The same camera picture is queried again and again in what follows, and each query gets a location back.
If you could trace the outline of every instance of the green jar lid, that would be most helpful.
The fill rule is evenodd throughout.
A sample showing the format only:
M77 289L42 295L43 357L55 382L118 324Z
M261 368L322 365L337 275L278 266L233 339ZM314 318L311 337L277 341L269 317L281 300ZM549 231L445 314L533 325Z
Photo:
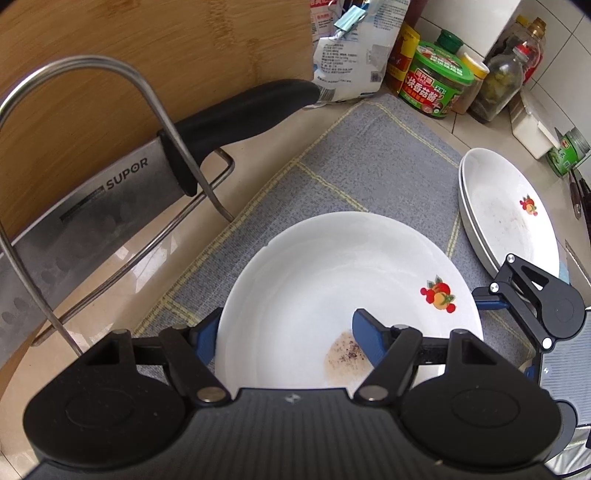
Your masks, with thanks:
M460 37L455 36L449 30L442 30L435 45L455 55L457 51L460 50L460 47L464 45L464 42Z
M470 85L474 81L474 74L459 58L433 43L419 42L414 60L452 82Z

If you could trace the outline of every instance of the black knife handle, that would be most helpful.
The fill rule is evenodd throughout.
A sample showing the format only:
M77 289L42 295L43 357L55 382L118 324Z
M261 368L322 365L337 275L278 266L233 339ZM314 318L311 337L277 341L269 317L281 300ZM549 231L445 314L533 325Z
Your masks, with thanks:
M276 80L251 88L217 105L176 123L179 134L201 165L216 148L261 134L280 123L292 113L318 101L318 87L306 80ZM178 184L190 197L197 193L197 181L161 130L168 163Z

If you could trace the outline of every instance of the metal rack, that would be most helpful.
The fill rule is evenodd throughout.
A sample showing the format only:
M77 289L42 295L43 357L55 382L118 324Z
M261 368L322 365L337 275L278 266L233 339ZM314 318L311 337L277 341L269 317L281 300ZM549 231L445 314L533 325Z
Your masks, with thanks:
M80 346L72 338L69 332L64 328L64 324L68 322L74 315L83 310L88 304L98 298L102 293L111 288L118 280L120 280L128 271L137 265L150 251L152 251L172 230L191 213L197 205L199 205L205 198L209 198L215 208L220 214L229 222L233 220L233 216L223 207L219 199L216 197L213 190L220 185L233 171L235 167L234 159L221 148L216 150L216 153L221 156L226 162L226 168L220 173L212 183L208 183L203 175L201 169L195 162L189 149L178 133L174 123L166 113L162 103L158 99L156 93L142 75L130 65L104 56L75 56L65 59L57 60L49 63L38 70L28 75L22 80L13 90L8 94L6 99L0 105L0 130L6 122L12 110L20 103L20 101L32 90L46 81L59 76L65 72L79 69L102 69L117 73L127 80L129 80L142 94L150 108L163 126L163 130L168 138L180 153L183 161L187 164L191 173L195 177L201 192L195 195L194 198L183 208L183 210L170 222L168 225L160 230L160 232L143 247L134 257L132 257L125 265L123 265L117 272L111 275L98 288L85 296L81 301L76 303L64 315L57 317L44 297L41 290L35 285L34 280L27 271L21 257L18 255L14 246L8 238L8 235L0 221L0 247L4 255L8 259L12 269L16 273L22 285L33 298L34 303L42 311L43 315L51 322L51 326L46 328L39 334L33 345L42 344L49 336L58 331L70 347L78 354L82 354Z

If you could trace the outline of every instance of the white plastic container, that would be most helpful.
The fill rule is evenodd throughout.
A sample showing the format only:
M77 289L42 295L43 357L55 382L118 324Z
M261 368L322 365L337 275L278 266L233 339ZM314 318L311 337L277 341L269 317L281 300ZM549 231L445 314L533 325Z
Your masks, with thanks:
M513 136L535 157L542 157L552 147L560 148L554 125L546 109L526 89L509 102Z

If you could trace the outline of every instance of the green label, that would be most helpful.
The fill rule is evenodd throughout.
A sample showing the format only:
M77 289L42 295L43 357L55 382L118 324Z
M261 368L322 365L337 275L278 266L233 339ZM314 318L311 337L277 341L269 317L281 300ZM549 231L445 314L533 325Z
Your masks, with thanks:
M579 162L573 144L566 137L560 140L560 148L552 147L546 157L550 166L561 176L566 175Z
M460 92L438 82L427 69L421 69L413 63L400 89L400 96L427 115L443 118Z

